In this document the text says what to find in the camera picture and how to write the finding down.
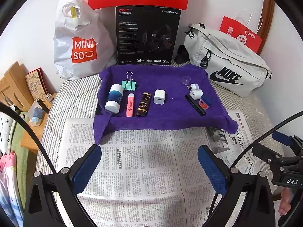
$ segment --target notebook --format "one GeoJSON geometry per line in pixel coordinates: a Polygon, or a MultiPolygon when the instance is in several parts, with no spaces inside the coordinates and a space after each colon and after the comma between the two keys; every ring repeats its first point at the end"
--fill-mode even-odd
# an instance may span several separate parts
{"type": "Polygon", "coordinates": [[[38,68],[25,76],[29,91],[33,96],[34,100],[41,99],[47,101],[46,94],[48,93],[45,86],[45,81],[42,75],[42,69],[38,68]]]}

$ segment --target white plastic bag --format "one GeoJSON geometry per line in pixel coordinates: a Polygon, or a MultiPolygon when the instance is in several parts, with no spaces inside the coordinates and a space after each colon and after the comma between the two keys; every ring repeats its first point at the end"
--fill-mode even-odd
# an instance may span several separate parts
{"type": "Polygon", "coordinates": [[[114,45],[87,0],[59,0],[54,58],[61,78],[75,80],[114,65],[114,45]]]}

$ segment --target brown bottle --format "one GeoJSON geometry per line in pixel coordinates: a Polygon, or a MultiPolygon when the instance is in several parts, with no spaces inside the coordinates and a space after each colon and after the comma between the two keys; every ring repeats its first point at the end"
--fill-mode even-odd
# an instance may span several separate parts
{"type": "Polygon", "coordinates": [[[139,107],[136,112],[137,117],[145,117],[149,108],[152,95],[150,93],[143,93],[139,107]]]}

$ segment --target white usb charger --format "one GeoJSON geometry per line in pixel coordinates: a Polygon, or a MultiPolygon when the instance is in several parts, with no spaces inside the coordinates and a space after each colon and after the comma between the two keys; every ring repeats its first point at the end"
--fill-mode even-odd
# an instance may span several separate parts
{"type": "Polygon", "coordinates": [[[165,91],[161,89],[156,89],[155,95],[154,95],[154,104],[160,104],[163,105],[165,100],[165,91]]]}

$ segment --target red label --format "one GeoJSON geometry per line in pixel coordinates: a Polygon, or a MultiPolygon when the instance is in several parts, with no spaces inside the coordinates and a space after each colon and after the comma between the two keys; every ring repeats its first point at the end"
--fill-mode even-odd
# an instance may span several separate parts
{"type": "Polygon", "coordinates": [[[73,37],[72,62],[82,63],[97,59],[96,42],[94,39],[73,37]]]}
{"type": "Polygon", "coordinates": [[[220,31],[237,38],[255,53],[258,52],[262,39],[240,22],[224,16],[220,31]]]}
{"type": "Polygon", "coordinates": [[[202,107],[203,109],[207,108],[207,105],[204,102],[201,102],[201,100],[199,101],[199,105],[200,107],[202,107]]]}

